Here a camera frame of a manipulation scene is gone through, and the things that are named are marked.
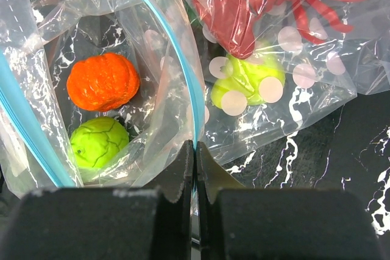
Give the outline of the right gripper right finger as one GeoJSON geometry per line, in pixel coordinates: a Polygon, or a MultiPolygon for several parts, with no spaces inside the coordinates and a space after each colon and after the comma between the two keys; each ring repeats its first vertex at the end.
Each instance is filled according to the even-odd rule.
{"type": "Polygon", "coordinates": [[[250,189],[196,148],[202,259],[384,259],[361,202],[321,189],[250,189]]]}

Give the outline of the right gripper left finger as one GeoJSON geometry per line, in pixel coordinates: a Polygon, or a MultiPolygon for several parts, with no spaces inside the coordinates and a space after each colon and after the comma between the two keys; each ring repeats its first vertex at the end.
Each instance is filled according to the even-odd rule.
{"type": "Polygon", "coordinates": [[[189,259],[194,149],[139,188],[45,188],[25,195],[2,259],[189,259]]]}

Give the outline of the green apple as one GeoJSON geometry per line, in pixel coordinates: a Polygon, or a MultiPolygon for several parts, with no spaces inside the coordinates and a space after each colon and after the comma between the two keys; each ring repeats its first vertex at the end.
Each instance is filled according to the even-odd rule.
{"type": "Polygon", "coordinates": [[[80,168],[100,169],[129,143],[129,134],[117,120],[102,116],[76,128],[70,142],[80,168]]]}

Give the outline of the orange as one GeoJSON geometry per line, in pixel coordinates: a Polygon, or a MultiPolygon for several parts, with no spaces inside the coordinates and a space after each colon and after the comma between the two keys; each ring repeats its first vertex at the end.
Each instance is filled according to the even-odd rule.
{"type": "Polygon", "coordinates": [[[139,87],[140,77],[133,63],[113,52],[76,62],[66,82],[76,106],[100,112],[128,103],[139,87]]]}

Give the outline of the fruit zip bag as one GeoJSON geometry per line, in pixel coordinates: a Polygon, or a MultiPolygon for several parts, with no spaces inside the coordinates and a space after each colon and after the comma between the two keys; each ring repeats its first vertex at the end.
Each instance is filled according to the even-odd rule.
{"type": "Polygon", "coordinates": [[[143,186],[200,136],[204,83],[182,0],[1,0],[1,169],[22,197],[39,188],[143,186]],[[113,52],[140,87],[128,103],[87,111],[66,82],[76,62],[113,52]],[[104,167],[80,168],[70,137],[98,117],[129,143],[104,167]]]}

